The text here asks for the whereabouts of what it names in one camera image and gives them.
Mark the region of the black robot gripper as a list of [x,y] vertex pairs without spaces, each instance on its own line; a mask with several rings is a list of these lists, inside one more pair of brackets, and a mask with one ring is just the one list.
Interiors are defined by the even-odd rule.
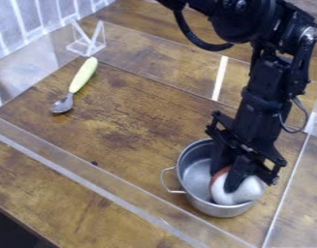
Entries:
[[278,182],[280,169],[288,162],[275,141],[288,114],[290,102],[282,93],[255,93],[247,88],[235,118],[219,110],[213,112],[213,122],[207,129],[215,145],[211,175],[231,167],[224,182],[227,193],[234,193],[251,175],[267,185]]

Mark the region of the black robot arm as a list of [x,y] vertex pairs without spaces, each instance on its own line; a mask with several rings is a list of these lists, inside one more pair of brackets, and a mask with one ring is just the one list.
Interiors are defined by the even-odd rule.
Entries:
[[[279,179],[287,161],[275,148],[298,97],[310,83],[309,68],[317,42],[315,18],[286,0],[157,0],[175,13],[188,40],[208,51],[226,50],[236,44],[254,47],[251,80],[242,92],[235,117],[213,112],[207,134],[215,140],[211,173],[230,169],[223,184],[236,192],[255,175],[266,184]],[[203,41],[192,32],[183,10],[189,7],[209,18],[220,45]]]

